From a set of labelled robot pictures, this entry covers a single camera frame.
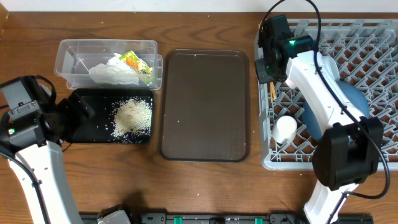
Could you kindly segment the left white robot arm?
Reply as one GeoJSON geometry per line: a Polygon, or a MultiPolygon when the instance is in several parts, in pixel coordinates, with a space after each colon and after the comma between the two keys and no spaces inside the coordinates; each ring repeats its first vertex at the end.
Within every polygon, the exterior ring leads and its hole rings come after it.
{"type": "Polygon", "coordinates": [[[83,223],[69,188],[62,141],[70,128],[41,75],[18,77],[1,84],[1,155],[8,160],[23,189],[34,223],[83,223]]]}

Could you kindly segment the rice food waste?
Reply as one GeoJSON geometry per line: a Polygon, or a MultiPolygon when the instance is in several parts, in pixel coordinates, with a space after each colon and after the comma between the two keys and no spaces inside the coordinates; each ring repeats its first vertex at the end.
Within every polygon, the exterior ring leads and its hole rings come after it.
{"type": "Polygon", "coordinates": [[[111,136],[114,140],[143,143],[151,135],[152,99],[131,97],[111,105],[111,136]]]}

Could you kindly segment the white cup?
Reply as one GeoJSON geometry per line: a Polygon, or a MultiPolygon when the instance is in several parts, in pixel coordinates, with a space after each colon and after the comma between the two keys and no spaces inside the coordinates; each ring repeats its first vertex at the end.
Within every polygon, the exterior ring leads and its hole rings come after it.
{"type": "Polygon", "coordinates": [[[292,142],[297,133],[297,122],[291,116],[281,116],[272,127],[272,137],[279,144],[292,142]]]}

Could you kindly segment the yellow green snack wrapper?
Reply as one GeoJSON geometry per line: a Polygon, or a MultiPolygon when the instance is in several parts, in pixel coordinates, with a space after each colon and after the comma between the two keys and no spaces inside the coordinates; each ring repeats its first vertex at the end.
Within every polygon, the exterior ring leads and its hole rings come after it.
{"type": "Polygon", "coordinates": [[[139,58],[132,50],[120,56],[119,59],[126,63],[128,66],[132,67],[139,74],[152,73],[152,67],[148,66],[148,64],[143,61],[143,59],[139,58]]]}

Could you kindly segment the light blue bowl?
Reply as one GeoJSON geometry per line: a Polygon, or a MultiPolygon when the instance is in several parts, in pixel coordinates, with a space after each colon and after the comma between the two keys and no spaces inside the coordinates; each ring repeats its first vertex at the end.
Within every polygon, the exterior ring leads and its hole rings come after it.
{"type": "Polygon", "coordinates": [[[338,67],[335,60],[331,56],[325,55],[323,56],[323,62],[326,66],[326,69],[333,75],[334,79],[336,81],[339,81],[340,73],[338,71],[338,67]]]}

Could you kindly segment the dark blue plate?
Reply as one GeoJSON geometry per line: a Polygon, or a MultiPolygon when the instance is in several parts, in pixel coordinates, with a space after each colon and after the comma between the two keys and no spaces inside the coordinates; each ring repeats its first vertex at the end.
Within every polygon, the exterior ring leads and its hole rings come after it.
{"type": "MultiPolygon", "coordinates": [[[[350,102],[352,102],[352,104],[359,109],[366,118],[369,118],[369,106],[363,93],[347,82],[337,81],[336,83],[346,95],[347,99],[349,99],[350,102]]],[[[312,138],[314,138],[314,140],[321,140],[322,134],[318,125],[318,121],[306,101],[304,101],[303,108],[304,112],[302,114],[302,121],[306,125],[307,132],[312,138]]]]}

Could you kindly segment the white tissue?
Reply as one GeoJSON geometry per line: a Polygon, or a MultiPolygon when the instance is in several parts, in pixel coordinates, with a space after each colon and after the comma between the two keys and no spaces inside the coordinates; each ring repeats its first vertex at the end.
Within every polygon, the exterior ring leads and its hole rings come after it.
{"type": "Polygon", "coordinates": [[[120,54],[114,53],[114,57],[106,64],[100,63],[88,70],[90,78],[95,83],[112,85],[138,85],[137,72],[128,64],[120,60],[120,54]]]}

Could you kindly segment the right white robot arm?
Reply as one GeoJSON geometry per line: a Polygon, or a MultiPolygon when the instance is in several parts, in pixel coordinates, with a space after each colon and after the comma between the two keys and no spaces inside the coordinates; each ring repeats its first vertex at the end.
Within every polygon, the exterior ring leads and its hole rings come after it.
{"type": "Polygon", "coordinates": [[[385,164],[380,146],[383,125],[367,118],[337,85],[318,48],[318,39],[296,36],[285,15],[264,19],[255,61],[259,83],[284,82],[298,89],[314,114],[321,132],[312,156],[317,183],[303,207],[301,222],[334,223],[355,188],[385,164]]]}

